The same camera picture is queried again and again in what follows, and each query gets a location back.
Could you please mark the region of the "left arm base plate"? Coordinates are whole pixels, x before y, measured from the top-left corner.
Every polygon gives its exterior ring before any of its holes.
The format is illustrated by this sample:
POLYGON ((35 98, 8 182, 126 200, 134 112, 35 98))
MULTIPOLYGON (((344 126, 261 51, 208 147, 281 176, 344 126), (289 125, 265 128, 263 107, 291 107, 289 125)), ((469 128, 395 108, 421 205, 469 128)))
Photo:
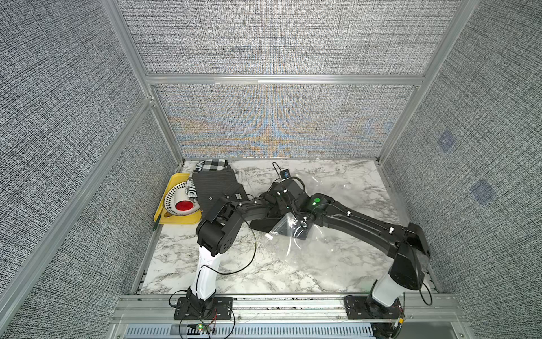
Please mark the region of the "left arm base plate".
POLYGON ((177 300, 174 320, 230 320, 233 309, 232 297, 214 297, 207 302, 180 297, 177 300))

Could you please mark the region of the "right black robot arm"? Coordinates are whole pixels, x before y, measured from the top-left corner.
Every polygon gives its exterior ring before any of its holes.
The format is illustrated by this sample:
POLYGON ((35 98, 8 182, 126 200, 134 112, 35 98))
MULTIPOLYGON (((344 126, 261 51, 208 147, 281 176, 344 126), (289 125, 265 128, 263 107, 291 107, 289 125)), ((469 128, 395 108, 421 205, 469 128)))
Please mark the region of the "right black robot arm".
POLYGON ((356 212, 324 194, 309 196, 297 178, 284 179, 272 185, 272 195, 285 216, 285 224, 272 231, 289 237, 290 244, 301 247, 315 240, 319 227, 348 234, 377 248, 393 259, 387 273, 371 288, 368 307, 389 309, 408 291, 419 291, 429 265, 430 249, 420 226, 384 221, 356 212))

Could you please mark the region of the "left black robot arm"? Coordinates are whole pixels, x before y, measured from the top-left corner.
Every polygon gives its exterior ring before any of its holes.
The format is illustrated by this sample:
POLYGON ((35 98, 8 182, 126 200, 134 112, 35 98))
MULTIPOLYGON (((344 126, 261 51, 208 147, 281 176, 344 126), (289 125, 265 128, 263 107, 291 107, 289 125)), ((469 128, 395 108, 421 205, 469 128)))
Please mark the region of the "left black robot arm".
POLYGON ((246 193, 223 194, 213 199, 214 205, 206 212, 196 228, 199 259, 196 277, 187 299, 196 305, 205 305, 214 298, 220 262, 234 244, 241 226, 270 233, 288 213, 294 212, 295 197, 291 191, 277 190, 251 199, 246 193))

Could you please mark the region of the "clear vacuum bag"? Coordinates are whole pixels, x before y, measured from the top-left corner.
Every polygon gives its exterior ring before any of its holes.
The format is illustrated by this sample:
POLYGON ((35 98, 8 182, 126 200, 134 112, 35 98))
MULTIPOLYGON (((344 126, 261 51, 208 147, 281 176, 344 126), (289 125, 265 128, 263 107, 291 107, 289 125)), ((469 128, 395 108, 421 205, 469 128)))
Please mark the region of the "clear vacuum bag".
MULTIPOLYGON (((279 190, 281 181, 279 175, 266 192, 279 190)), ((356 198, 354 187, 350 184, 345 187, 334 184, 333 191, 340 193, 347 204, 344 205, 341 200, 325 193, 308 193, 311 197, 308 207, 316 216, 316 221, 309 230, 306 240, 265 233, 268 243, 276 249, 282 248, 285 255, 290 256, 294 248, 302 251, 310 242, 323 240, 325 236, 323 229, 328 228, 361 240, 400 263, 414 260, 415 250, 419 244, 423 244, 420 241, 423 234, 419 232, 418 226, 410 224, 404 227, 358 212, 352 207, 356 198)))

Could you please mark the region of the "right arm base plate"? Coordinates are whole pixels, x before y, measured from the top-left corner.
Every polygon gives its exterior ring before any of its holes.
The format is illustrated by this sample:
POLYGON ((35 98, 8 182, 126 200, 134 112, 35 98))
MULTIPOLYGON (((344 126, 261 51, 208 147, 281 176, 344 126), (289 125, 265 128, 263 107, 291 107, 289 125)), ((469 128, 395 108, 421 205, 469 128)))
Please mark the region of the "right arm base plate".
POLYGON ((390 307, 384 307, 372 297, 347 295, 343 304, 348 319, 397 319, 402 316, 402 308, 396 299, 390 307))

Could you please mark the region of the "black shirt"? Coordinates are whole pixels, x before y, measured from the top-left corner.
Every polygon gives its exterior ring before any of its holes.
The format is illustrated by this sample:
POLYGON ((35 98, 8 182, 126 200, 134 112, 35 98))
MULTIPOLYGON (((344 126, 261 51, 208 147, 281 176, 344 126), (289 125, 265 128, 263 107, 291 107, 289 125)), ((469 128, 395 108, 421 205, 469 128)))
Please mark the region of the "black shirt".
POLYGON ((287 213, 281 219, 265 217, 262 220, 254 220, 251 222, 251 228, 260 232, 289 236, 301 241, 306 240, 311 229, 299 226, 292 213, 287 213))

